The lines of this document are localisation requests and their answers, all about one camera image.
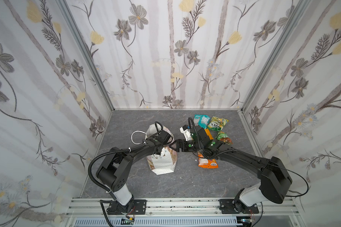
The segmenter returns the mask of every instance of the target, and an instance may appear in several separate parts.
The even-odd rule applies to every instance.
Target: white robot base segment
[[[223,214],[258,214],[256,203],[271,201],[281,204],[286,197],[292,179],[282,161],[277,157],[262,158],[243,152],[223,141],[210,139],[205,130],[195,126],[192,118],[188,118],[193,140],[176,139],[173,143],[171,135],[163,130],[162,124],[155,122],[157,132],[143,140],[141,146],[135,148],[112,148],[109,152],[95,157],[88,168],[89,178],[99,187],[105,189],[113,201],[100,201],[106,220],[108,220],[103,203],[110,203],[107,214],[128,214],[136,210],[137,214],[145,213],[146,201],[134,201],[126,181],[131,166],[136,161],[153,154],[160,154],[164,146],[169,146],[177,152],[200,152],[204,158],[230,162],[255,175],[260,182],[250,188],[242,188],[233,200],[220,200],[220,210]],[[96,172],[97,181],[92,175],[91,168],[95,161],[105,157]]]

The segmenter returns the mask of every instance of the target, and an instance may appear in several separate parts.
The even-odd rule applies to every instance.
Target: gray marble surface
[[[233,146],[254,154],[240,117],[235,110],[116,110],[111,116],[109,126],[98,154],[108,152],[112,147],[128,148],[135,145],[130,135],[136,131],[146,131],[154,121],[166,126],[176,139],[184,139],[179,128],[188,124],[187,118],[195,114],[226,118],[229,122],[225,131]],[[144,134],[135,133],[133,140],[141,142]],[[93,166],[95,174],[102,159]],[[235,197],[243,187],[259,182],[252,174],[228,162],[218,161],[217,169],[204,169],[198,166],[197,157],[192,153],[178,153],[174,173],[156,175],[149,169],[145,158],[133,164],[127,186],[135,198],[160,197]],[[88,180],[82,198],[109,197],[105,190]]]

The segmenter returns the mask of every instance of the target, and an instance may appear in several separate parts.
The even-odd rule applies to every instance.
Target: black mounting plate
[[[234,201],[233,199],[220,199],[220,210],[222,212],[222,214],[239,214],[239,212],[236,212],[234,210],[234,206],[232,201]],[[250,214],[250,210],[253,212],[253,214],[258,214],[259,213],[259,209],[257,206],[255,206],[255,204],[251,207],[248,207],[248,209],[245,211],[244,214]]]
[[[146,210],[146,200],[135,199],[134,200],[134,214],[145,214],[145,210]]]

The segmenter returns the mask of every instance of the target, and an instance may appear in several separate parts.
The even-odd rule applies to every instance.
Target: white paper bag
[[[172,137],[173,134],[163,126],[163,130],[169,133]],[[145,138],[153,135],[157,132],[157,129],[155,128],[155,125],[150,125],[148,130],[146,131]],[[150,170],[152,170],[157,175],[166,174],[166,173],[173,173],[174,169],[176,167],[177,162],[177,152],[168,146],[164,147],[160,153],[160,155],[154,154],[149,155],[146,157],[146,160],[148,161]]]

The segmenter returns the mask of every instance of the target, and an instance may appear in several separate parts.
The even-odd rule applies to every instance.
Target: white object
[[[135,143],[134,141],[133,141],[133,135],[134,135],[134,133],[144,133],[144,134],[146,134],[145,132],[143,132],[143,131],[135,131],[135,132],[133,132],[132,134],[131,134],[131,142],[133,142],[134,144],[141,144],[141,143]]]
[[[243,192],[240,194],[240,200],[246,206],[251,207],[255,203],[269,201],[260,191],[260,182],[255,184],[254,186],[244,189]]]
[[[184,138],[186,138],[186,141],[193,140],[191,136],[191,131],[189,129],[183,130],[183,127],[179,129],[181,133],[183,133]]]
[[[167,127],[163,126],[163,130],[169,133],[172,136],[172,141],[174,141],[173,134],[167,129]],[[145,138],[153,135],[157,132],[157,129],[155,128],[155,125],[150,125],[148,130],[146,131]],[[174,169],[176,167],[177,162],[177,152],[168,146],[164,147],[162,151],[160,152],[160,155],[149,155],[146,157],[146,160],[148,161],[149,168],[152,172],[154,172],[156,175],[166,174],[166,173],[173,173]]]
[[[125,184],[120,190],[113,192],[116,200],[123,206],[125,206],[131,199],[132,195]]]

